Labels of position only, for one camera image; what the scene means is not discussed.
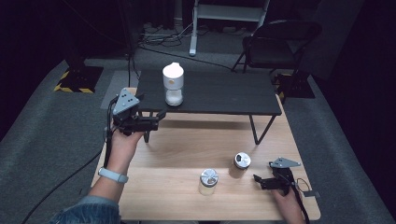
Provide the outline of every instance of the person's arm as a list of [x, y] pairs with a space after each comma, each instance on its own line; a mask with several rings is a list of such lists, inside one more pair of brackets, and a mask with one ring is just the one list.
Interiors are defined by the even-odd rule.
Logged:
[[[133, 133], [126, 136], [116, 130], [113, 133], [110, 158], [108, 159], [107, 170], [127, 175], [129, 164], [134, 157], [137, 142], [144, 133]], [[99, 177], [88, 195], [109, 199], [115, 203], [120, 201], [124, 184]]]
[[289, 193], [285, 196], [281, 195], [277, 189], [271, 190], [279, 208], [280, 214], [288, 222], [288, 224], [304, 224], [304, 218], [300, 205], [294, 191], [290, 188]]

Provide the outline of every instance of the black chair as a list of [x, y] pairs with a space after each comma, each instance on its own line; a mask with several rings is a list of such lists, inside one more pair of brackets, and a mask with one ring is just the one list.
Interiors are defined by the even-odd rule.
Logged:
[[259, 27], [252, 35], [243, 39], [243, 52], [232, 71], [238, 64], [252, 68], [292, 69], [290, 81], [283, 91], [284, 97], [290, 93], [298, 73], [300, 60], [306, 46], [321, 33], [321, 25], [314, 21], [271, 21]]

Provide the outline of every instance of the sleeve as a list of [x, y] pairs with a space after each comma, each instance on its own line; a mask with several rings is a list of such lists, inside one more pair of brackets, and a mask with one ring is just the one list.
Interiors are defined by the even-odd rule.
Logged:
[[54, 223], [120, 224], [120, 209], [109, 199], [85, 196], [76, 205], [56, 214], [49, 222]]

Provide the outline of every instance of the white shelf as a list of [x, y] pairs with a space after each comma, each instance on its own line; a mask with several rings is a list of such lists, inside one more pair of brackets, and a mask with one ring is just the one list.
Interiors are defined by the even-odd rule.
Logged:
[[200, 19], [259, 21], [262, 17], [261, 7], [227, 7], [200, 4], [197, 9], [197, 17]]

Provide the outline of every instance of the white wristband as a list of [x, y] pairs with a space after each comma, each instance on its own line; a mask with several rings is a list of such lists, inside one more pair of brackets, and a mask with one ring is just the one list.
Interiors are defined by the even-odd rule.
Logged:
[[109, 171], [105, 167], [100, 168], [98, 174], [99, 174], [99, 176], [104, 176], [104, 177], [112, 179], [118, 183], [124, 184], [124, 183], [128, 182], [128, 176]]

